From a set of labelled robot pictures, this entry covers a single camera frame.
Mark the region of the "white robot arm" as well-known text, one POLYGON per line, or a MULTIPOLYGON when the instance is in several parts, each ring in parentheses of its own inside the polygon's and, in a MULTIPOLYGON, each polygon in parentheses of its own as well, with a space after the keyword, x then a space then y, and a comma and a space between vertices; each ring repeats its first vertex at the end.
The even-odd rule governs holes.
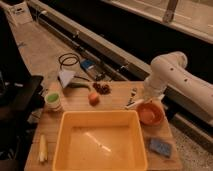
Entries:
POLYGON ((208 124, 213 126, 213 85, 189 73, 187 63, 187 56, 180 51, 155 57, 144 80, 145 98, 159 97, 171 85, 209 114, 208 124))

